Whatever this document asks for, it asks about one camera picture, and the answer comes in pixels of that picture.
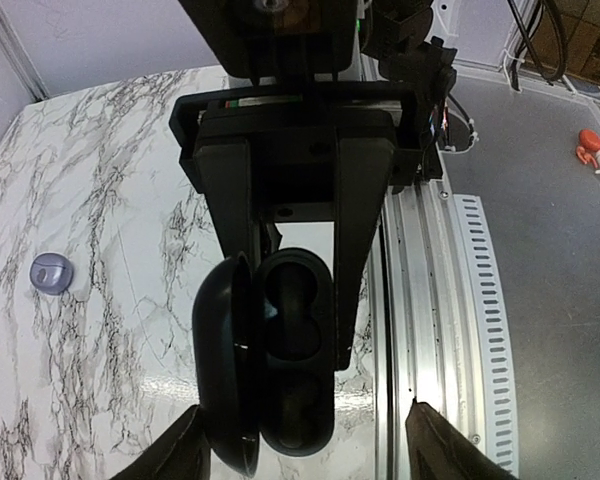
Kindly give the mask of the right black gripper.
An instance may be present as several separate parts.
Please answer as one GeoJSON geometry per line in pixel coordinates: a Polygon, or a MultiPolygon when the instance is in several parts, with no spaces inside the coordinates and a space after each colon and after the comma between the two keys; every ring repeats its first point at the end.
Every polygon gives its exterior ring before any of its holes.
{"type": "Polygon", "coordinates": [[[378,62],[413,37],[429,41],[428,1],[356,1],[352,63],[338,75],[240,86],[179,98],[170,118],[180,164],[204,196],[225,257],[255,267],[277,223],[331,221],[336,365],[348,368],[361,277],[397,150],[400,105],[378,62]]]}

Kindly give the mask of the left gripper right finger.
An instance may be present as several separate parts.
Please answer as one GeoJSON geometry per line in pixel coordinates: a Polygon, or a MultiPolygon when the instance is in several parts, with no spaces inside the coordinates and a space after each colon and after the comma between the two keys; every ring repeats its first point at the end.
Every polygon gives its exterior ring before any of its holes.
{"type": "Polygon", "coordinates": [[[426,402],[413,400],[405,428],[412,479],[515,479],[426,402]]]}

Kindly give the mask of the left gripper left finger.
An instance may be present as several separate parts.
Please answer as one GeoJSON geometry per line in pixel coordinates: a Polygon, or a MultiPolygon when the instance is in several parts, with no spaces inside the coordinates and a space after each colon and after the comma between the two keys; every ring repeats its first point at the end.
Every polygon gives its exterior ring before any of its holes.
{"type": "Polygon", "coordinates": [[[112,480],[209,480],[210,460],[200,406],[192,405],[112,480]]]}

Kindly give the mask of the black earbud charging case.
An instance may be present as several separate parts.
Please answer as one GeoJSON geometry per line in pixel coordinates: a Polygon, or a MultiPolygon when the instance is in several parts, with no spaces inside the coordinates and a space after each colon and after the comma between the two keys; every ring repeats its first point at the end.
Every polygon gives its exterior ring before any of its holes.
{"type": "Polygon", "coordinates": [[[335,425],[335,320],[329,268],[286,248],[251,269],[228,257],[204,279],[192,310],[196,377],[209,444],[252,477],[259,447],[313,455],[335,425]]]}

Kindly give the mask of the purple earbud charging case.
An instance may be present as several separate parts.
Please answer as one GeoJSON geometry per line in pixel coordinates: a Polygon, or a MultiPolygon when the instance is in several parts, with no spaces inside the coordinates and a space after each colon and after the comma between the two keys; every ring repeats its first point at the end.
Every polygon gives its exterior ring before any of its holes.
{"type": "Polygon", "coordinates": [[[45,252],[37,255],[30,266],[29,279],[41,293],[58,296],[68,290],[74,276],[74,265],[64,255],[45,252]]]}

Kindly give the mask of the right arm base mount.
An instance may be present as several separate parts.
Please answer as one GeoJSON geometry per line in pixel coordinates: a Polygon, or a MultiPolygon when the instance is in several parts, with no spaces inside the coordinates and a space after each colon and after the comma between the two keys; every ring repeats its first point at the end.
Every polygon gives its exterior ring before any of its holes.
{"type": "Polygon", "coordinates": [[[378,62],[387,98],[400,105],[390,188],[398,193],[420,181],[443,176],[437,143],[443,134],[447,101],[457,81],[455,48],[434,37],[409,37],[378,62]]]}

